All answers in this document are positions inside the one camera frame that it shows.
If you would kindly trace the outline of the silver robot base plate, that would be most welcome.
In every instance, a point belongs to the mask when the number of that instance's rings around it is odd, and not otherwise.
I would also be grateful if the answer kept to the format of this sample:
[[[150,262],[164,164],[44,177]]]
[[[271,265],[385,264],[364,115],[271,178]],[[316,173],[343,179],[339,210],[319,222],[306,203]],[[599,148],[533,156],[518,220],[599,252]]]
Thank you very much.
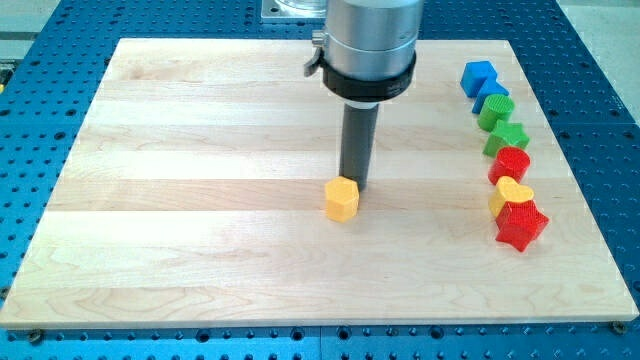
[[[326,14],[327,0],[261,0],[261,18],[269,20],[317,19]]]

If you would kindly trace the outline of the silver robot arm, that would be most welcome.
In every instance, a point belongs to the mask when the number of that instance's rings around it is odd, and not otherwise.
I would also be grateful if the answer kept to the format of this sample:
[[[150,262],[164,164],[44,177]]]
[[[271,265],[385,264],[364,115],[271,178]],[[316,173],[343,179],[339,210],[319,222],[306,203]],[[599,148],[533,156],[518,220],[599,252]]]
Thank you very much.
[[[381,102],[410,86],[422,22],[421,0],[329,0],[324,27],[312,35],[304,65],[344,101],[339,175],[367,186]]]

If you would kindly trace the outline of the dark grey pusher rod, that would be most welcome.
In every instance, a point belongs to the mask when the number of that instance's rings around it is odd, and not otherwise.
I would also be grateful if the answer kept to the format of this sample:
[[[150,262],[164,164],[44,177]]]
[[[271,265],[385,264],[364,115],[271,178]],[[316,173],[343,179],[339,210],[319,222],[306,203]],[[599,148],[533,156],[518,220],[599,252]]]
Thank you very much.
[[[339,175],[355,181],[359,191],[367,186],[378,109],[378,103],[369,108],[344,105]]]

